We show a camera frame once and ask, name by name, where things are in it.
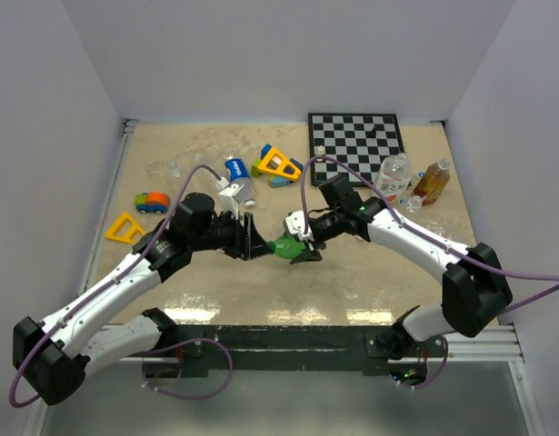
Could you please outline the green plastic bottle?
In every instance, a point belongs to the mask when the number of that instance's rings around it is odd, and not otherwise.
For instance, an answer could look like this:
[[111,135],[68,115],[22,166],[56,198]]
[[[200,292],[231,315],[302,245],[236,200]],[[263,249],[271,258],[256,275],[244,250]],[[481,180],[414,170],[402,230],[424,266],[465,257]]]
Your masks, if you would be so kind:
[[298,242],[296,239],[288,237],[285,234],[279,236],[274,243],[277,248],[276,256],[289,262],[305,248],[303,242]]

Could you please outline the Pepsi label clear bottle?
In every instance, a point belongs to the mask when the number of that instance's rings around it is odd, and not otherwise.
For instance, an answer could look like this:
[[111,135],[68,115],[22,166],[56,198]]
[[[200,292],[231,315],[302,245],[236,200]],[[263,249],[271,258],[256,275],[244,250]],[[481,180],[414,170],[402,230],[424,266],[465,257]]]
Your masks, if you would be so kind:
[[255,207],[255,188],[244,160],[237,156],[227,157],[225,169],[228,172],[230,184],[238,187],[233,194],[235,200],[246,208]]

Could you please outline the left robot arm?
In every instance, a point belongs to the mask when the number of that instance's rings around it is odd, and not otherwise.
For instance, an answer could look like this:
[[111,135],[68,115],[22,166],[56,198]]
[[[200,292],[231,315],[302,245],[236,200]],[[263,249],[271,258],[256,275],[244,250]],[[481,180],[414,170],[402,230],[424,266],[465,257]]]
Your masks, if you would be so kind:
[[251,213],[217,213],[212,197],[190,193],[102,281],[42,321],[26,316],[15,325],[10,404],[29,404],[16,398],[20,381],[47,405],[66,400],[85,381],[94,352],[103,349],[98,338],[108,321],[185,268],[194,253],[217,250],[251,261],[275,248],[257,231]]

